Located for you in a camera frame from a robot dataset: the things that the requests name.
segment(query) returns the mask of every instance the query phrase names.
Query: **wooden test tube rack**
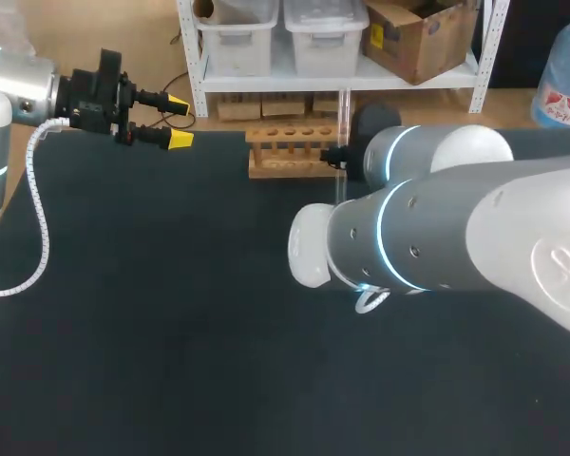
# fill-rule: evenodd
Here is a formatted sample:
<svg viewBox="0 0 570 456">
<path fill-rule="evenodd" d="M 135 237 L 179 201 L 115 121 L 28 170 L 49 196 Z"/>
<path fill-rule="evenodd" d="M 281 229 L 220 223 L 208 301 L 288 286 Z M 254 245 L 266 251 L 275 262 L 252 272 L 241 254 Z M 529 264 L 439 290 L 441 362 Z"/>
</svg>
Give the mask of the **wooden test tube rack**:
<svg viewBox="0 0 570 456">
<path fill-rule="evenodd" d="M 335 125 L 262 127 L 247 130 L 250 179 L 332 178 L 336 170 L 320 160 L 336 144 Z"/>
</svg>

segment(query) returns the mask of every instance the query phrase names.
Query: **red label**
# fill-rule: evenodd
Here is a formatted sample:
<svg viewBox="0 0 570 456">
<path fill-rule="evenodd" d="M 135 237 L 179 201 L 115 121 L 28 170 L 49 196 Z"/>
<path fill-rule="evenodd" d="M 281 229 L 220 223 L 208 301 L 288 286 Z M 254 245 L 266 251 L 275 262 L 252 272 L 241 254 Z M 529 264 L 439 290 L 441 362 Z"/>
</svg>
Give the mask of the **red label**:
<svg viewBox="0 0 570 456">
<path fill-rule="evenodd" d="M 570 125 L 570 97 L 545 84 L 540 98 L 540 108 L 551 119 Z"/>
</svg>

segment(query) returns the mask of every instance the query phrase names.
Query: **wooden block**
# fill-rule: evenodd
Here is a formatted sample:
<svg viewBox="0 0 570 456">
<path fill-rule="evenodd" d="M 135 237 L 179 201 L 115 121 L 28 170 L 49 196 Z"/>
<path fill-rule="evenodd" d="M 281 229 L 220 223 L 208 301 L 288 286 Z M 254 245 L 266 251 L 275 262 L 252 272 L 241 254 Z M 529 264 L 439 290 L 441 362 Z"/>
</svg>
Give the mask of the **wooden block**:
<svg viewBox="0 0 570 456">
<path fill-rule="evenodd" d="M 316 92 L 313 97 L 313 112 L 338 115 L 340 99 L 338 92 Z M 351 111 L 354 112 L 354 97 L 351 95 Z"/>
<path fill-rule="evenodd" d="M 253 121 L 261 118 L 258 93 L 222 93 L 218 100 L 221 121 Z"/>
<path fill-rule="evenodd" d="M 304 94 L 298 92 L 264 93 L 262 116 L 303 116 L 306 113 Z"/>
</svg>

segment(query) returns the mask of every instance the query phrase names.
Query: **plastic storage bin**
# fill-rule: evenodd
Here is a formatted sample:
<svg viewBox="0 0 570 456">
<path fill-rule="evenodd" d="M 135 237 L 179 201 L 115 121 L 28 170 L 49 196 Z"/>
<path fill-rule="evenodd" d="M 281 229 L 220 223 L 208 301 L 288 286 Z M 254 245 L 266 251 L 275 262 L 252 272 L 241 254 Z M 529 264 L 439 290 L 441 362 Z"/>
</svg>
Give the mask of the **plastic storage bin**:
<svg viewBox="0 0 570 456">
<path fill-rule="evenodd" d="M 560 32 L 532 103 L 532 117 L 540 126 L 570 126 L 570 25 Z"/>
<path fill-rule="evenodd" d="M 298 76 L 354 76 L 369 22 L 362 0 L 285 0 L 285 27 L 294 37 Z"/>
<path fill-rule="evenodd" d="M 273 28 L 278 0 L 222 0 L 228 7 L 249 11 L 256 24 L 209 25 L 197 21 L 209 62 L 219 76 L 270 76 Z"/>
</svg>

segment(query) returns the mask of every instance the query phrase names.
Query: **robot logo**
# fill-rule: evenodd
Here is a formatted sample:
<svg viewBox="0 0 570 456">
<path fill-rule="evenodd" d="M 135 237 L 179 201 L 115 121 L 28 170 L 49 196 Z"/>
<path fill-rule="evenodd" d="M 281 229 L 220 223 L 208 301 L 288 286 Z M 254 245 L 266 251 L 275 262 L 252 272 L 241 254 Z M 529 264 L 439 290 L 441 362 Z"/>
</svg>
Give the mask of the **robot logo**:
<svg viewBox="0 0 570 456">
<path fill-rule="evenodd" d="M 558 307 L 570 312 L 570 245 L 539 239 L 532 249 L 530 262 L 542 292 Z"/>
</svg>

